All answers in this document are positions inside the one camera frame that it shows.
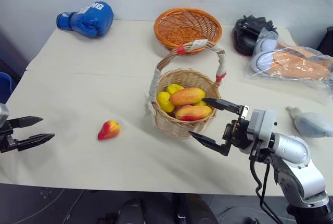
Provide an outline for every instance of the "black cable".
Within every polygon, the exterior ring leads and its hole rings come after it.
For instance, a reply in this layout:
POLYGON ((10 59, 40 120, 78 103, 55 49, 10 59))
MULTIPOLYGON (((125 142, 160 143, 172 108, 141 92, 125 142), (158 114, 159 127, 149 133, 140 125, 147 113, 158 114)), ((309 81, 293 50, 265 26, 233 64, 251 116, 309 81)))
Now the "black cable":
MULTIPOLYGON (((278 224, 283 224, 282 221, 280 220, 280 218, 274 213, 273 210, 271 210, 271 208, 266 204, 266 202, 264 201, 264 197, 265 197, 265 192, 263 192, 263 196, 262 197, 259 193, 259 190, 262 188, 262 183, 259 180, 257 173, 255 172, 255 168, 254 168, 254 163, 255 160, 251 160, 250 161, 250 170, 251 170, 251 174, 253 176, 253 178, 255 179, 255 181, 257 182, 258 186, 255 189, 255 193, 257 194, 257 196, 260 199, 260 207, 261 209, 268 215, 270 216, 276 223, 278 224)), ((266 181, 264 181, 264 189, 266 191, 266 183, 267 183, 267 178, 268 178, 268 173, 269 173, 269 164, 267 164, 268 169, 266 168, 266 173, 265 173, 265 179, 266 181)))

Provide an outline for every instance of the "orange basket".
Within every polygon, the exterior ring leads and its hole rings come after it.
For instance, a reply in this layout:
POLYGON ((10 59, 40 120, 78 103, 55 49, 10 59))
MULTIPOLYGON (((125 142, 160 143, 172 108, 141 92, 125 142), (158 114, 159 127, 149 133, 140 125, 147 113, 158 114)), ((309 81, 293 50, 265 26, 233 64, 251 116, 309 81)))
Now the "orange basket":
MULTIPOLYGON (((154 31, 157 39, 169 50, 197 39, 217 43, 222 36, 222 27, 212 15, 191 8, 174 8, 162 13, 155 21, 154 31)), ((203 49, 195 49, 187 54, 203 49)))

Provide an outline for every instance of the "woven basket with handle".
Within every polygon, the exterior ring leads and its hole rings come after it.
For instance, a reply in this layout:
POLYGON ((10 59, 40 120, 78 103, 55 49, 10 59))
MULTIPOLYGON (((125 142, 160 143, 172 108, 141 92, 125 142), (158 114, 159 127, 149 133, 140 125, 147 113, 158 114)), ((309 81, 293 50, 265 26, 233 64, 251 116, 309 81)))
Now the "woven basket with handle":
POLYGON ((189 137, 188 131, 201 132, 206 125, 216 116, 216 109, 212 114, 197 121, 180 121, 169 116, 164 112, 156 102, 156 95, 161 91, 165 91, 171 83, 177 83, 185 88, 197 87, 205 91, 206 97, 221 98, 219 94, 219 85, 222 78, 226 75, 224 68, 225 52, 220 45, 206 40, 196 40, 179 46, 177 49, 170 51, 168 56, 161 60, 156 67, 153 80, 149 90, 149 98, 147 102, 148 108, 152 111, 156 126, 164 133, 178 137, 189 137), (176 69, 169 71, 161 76, 162 69, 167 66, 176 56, 184 54, 197 48, 208 48, 215 51, 219 57, 219 67, 216 73, 216 81, 213 82, 207 76, 192 69, 176 69))
MULTIPOLYGON (((197 39, 208 39, 217 43, 222 36, 220 23, 207 12, 192 8, 174 8, 162 13, 155 21, 157 39, 168 49, 177 48, 197 39)), ((187 54, 202 51, 194 49, 187 54)))

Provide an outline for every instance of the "boxing glove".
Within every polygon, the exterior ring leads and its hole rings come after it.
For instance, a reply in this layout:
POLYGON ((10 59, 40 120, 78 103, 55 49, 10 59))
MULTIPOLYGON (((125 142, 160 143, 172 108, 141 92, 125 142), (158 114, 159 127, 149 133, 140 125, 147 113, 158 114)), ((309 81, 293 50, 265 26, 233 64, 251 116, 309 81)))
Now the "boxing glove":
POLYGON ((77 12, 64 12, 57 17, 57 27, 73 30, 88 38, 105 35, 113 21, 111 7, 105 2, 94 2, 77 12))

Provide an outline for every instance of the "plastic bag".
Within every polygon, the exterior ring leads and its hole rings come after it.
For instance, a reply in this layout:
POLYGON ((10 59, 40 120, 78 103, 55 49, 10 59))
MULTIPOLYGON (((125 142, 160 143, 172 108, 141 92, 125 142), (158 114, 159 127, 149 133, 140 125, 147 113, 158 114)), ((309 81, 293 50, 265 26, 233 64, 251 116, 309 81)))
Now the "plastic bag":
POLYGON ((315 49, 290 46, 265 28, 256 42, 247 78, 273 78, 333 88, 333 57, 315 49))

